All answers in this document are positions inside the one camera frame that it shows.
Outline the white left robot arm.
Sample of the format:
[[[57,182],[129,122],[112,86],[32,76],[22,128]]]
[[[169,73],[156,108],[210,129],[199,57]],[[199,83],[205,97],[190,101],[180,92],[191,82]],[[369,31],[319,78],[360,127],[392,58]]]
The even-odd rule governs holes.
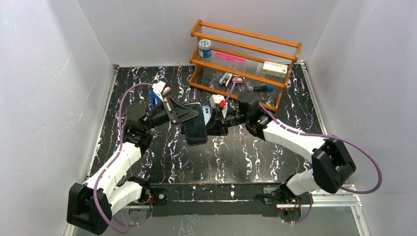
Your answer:
[[[151,145],[153,135],[149,130],[168,122],[176,125],[195,121],[205,125],[202,108],[178,104],[171,97],[164,97],[152,110],[136,103],[129,105],[125,112],[126,123],[121,130],[118,151],[92,177],[84,183],[74,183],[69,190],[67,222],[98,236],[112,225],[117,212],[139,200],[149,186],[139,177],[118,186]]]

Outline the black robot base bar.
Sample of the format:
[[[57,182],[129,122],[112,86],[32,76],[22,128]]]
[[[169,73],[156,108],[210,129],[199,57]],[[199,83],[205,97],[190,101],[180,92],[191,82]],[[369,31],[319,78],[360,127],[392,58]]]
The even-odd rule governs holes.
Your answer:
[[[156,217],[176,215],[262,215],[277,217],[278,211],[294,204],[278,197],[278,185],[151,184]]]

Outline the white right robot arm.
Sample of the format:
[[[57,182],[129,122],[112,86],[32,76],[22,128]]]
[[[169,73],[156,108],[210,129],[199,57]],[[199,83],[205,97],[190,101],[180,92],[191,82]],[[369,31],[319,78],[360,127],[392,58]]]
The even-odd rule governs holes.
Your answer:
[[[252,91],[238,94],[236,111],[228,110],[222,95],[212,95],[209,102],[211,117],[206,125],[207,135],[225,136],[229,127],[244,124],[254,137],[290,149],[311,163],[311,169],[290,175],[276,190],[261,197],[289,203],[304,193],[317,190],[334,194],[357,169],[342,141],[317,137],[281,123],[260,104]]]

